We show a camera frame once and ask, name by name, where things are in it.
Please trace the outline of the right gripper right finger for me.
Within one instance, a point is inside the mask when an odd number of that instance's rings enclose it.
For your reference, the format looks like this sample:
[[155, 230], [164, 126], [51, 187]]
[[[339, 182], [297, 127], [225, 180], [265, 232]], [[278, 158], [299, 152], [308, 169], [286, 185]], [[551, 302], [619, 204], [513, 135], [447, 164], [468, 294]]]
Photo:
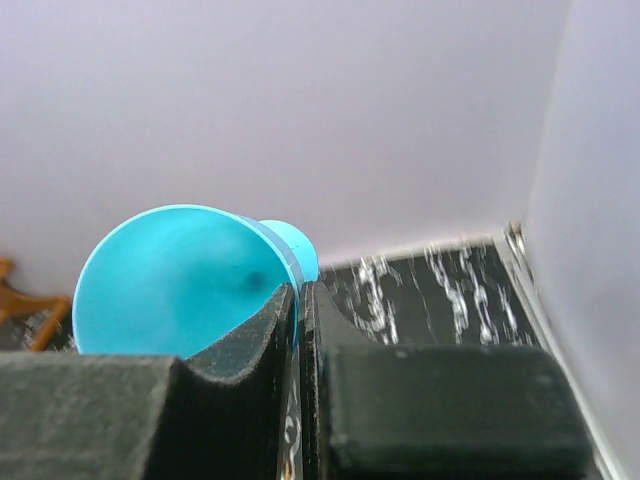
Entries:
[[383, 345], [327, 288], [300, 295], [308, 479], [584, 479], [594, 448], [558, 362], [529, 346]]

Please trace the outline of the teal plastic wine glass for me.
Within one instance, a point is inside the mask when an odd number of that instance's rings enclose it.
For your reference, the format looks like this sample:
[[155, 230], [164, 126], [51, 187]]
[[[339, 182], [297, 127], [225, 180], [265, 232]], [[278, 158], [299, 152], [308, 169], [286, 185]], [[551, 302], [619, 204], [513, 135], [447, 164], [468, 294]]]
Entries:
[[142, 212], [94, 248], [78, 278], [72, 331], [81, 354], [190, 357], [256, 314], [283, 283], [319, 277], [297, 227], [202, 205]]

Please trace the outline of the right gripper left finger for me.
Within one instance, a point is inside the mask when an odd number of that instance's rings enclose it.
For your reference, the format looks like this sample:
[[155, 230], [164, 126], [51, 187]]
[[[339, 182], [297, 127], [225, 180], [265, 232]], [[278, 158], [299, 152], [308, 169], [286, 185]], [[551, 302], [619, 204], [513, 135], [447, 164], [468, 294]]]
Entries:
[[5, 352], [5, 479], [273, 479], [294, 291], [189, 359]]

